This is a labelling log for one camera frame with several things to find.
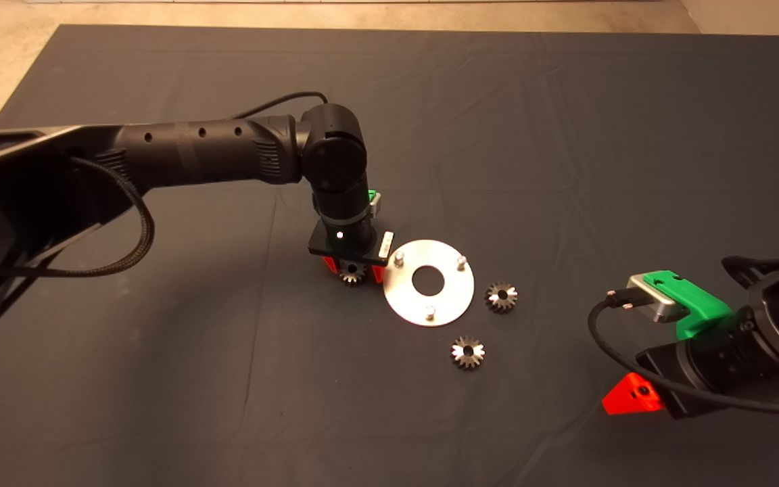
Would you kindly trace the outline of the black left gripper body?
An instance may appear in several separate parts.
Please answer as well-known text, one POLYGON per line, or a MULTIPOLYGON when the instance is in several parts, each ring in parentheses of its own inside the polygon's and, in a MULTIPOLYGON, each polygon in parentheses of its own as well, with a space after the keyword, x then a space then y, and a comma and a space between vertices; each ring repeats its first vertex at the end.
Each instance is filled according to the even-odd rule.
POLYGON ((355 224, 335 226, 316 224, 307 249, 312 255, 327 256, 340 261, 386 267, 394 244, 395 233, 364 218, 355 224))

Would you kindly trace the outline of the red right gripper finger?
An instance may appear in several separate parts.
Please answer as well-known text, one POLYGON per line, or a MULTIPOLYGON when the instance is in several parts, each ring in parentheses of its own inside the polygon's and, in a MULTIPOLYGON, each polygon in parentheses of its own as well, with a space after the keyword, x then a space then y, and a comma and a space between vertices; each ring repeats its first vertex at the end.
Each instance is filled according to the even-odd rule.
POLYGON ((609 415, 621 415, 659 412, 665 403, 651 382, 640 374, 627 373, 602 398, 602 407, 609 415))

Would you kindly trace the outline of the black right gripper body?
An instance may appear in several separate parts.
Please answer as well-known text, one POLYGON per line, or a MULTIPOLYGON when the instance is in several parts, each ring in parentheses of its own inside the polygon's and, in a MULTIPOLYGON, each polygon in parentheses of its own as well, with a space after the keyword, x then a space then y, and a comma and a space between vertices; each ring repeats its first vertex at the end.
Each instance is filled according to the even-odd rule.
POLYGON ((772 398, 772 360, 758 340, 749 311, 738 311, 692 338, 647 348, 636 355, 636 362, 712 394, 764 402, 772 398))

